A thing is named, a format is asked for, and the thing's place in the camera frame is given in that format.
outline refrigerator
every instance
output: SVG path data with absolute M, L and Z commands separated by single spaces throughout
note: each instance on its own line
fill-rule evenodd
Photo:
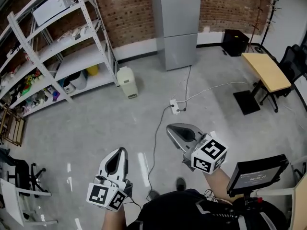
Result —
M 158 56 L 166 70 L 193 65 L 201 0 L 152 0 Z

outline human arm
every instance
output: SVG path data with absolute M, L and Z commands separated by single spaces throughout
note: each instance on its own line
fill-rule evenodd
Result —
M 126 227 L 126 217 L 123 205 L 119 208 L 118 212 L 106 210 L 102 230 L 124 230 Z
M 233 203 L 237 198 L 243 197 L 243 195 L 230 197 L 227 194 L 227 185 L 230 182 L 230 178 L 221 168 L 218 168 L 212 174 L 203 174 L 216 198 L 224 199 Z

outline small display screen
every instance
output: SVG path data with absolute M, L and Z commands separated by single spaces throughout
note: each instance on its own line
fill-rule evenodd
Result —
M 264 171 L 241 174 L 234 189 L 268 183 L 277 174 L 279 168 L 280 167 L 276 167 Z

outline black square table base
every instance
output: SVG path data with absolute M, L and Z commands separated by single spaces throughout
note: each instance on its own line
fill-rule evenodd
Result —
M 249 90 L 234 93 L 234 96 L 244 115 L 260 110 L 257 101 Z

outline black speaker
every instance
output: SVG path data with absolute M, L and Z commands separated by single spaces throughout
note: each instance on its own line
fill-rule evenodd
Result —
M 248 46 L 249 38 L 239 30 L 225 30 L 222 48 L 230 56 L 241 56 Z

